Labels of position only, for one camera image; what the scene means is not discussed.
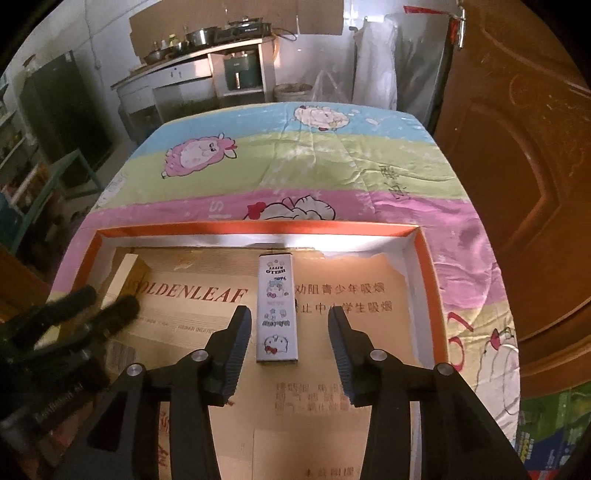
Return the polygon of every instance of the pink stripe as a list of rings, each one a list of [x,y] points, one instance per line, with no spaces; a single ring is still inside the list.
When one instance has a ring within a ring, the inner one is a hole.
[[[51,290],[68,292],[72,290],[74,279],[84,258],[84,254],[90,246],[90,242],[95,236],[96,228],[80,227],[74,238],[68,245],[68,250],[61,260],[60,268],[57,271]]]
[[[395,200],[388,192],[259,190],[227,196],[171,200],[100,210],[87,215],[72,240],[53,288],[68,291],[92,233],[100,228],[149,223],[237,220],[248,205],[312,195],[336,211],[337,220],[420,225],[433,257],[441,298],[447,311],[477,309],[506,299],[501,272],[472,204],[464,200],[412,195]]]

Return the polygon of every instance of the table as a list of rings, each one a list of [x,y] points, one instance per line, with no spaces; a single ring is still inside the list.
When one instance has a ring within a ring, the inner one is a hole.
[[[450,361],[514,440],[518,348],[501,272],[460,181],[413,116],[273,103],[167,123],[104,190],[74,236],[52,294],[70,291],[97,229],[221,219],[420,225]]]

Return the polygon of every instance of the metal screw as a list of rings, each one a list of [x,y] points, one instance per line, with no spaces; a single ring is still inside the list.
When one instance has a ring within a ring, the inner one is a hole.
[[[130,377],[135,377],[136,375],[139,375],[142,372],[142,370],[143,368],[140,364],[133,364],[127,367],[127,374]]]
[[[437,371],[446,377],[449,377],[454,372],[454,368],[450,364],[438,364]]]
[[[191,359],[193,359],[194,362],[204,362],[207,360],[208,356],[209,354],[205,350],[195,350],[191,353]]]
[[[379,348],[376,348],[375,350],[371,350],[371,353],[369,354],[369,356],[371,357],[372,360],[375,360],[377,362],[383,362],[384,360],[386,360],[388,358],[388,354],[386,352],[384,352],[383,350],[380,350]]]

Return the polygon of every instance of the cabinet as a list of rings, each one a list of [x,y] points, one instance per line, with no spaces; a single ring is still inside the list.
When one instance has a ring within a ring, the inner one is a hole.
[[[121,101],[128,134],[142,142],[165,122],[227,106],[271,102],[275,88],[271,38],[256,38],[200,50],[155,66],[144,67],[111,88]],[[223,58],[229,51],[255,50],[262,85],[229,90]]]

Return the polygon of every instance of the cardboard sheet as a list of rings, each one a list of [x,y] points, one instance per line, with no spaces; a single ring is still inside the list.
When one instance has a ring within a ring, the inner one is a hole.
[[[270,22],[272,27],[286,28],[297,32],[297,3],[293,0],[226,0],[228,21],[244,17],[259,18]]]
[[[154,48],[154,41],[168,40],[175,34],[184,39],[199,28],[223,26],[227,22],[222,2],[209,0],[160,0],[129,18],[129,35],[135,54],[143,59]]]
[[[138,295],[141,320],[117,338],[122,354],[147,368],[172,364],[205,346],[210,331],[224,328],[236,305],[255,314],[263,252],[271,251],[136,249],[151,272]],[[296,480],[312,472],[359,478],[371,410],[352,407],[343,393],[327,331],[331,305],[342,305],[353,328],[367,332],[377,348],[417,364],[405,278],[384,255],[328,259],[293,251],[293,260],[300,358],[297,364],[257,364],[253,329],[236,394],[224,408],[210,408],[224,479]],[[168,422],[164,404],[160,478],[170,477]]]
[[[343,0],[298,0],[298,23],[302,34],[341,35]]]

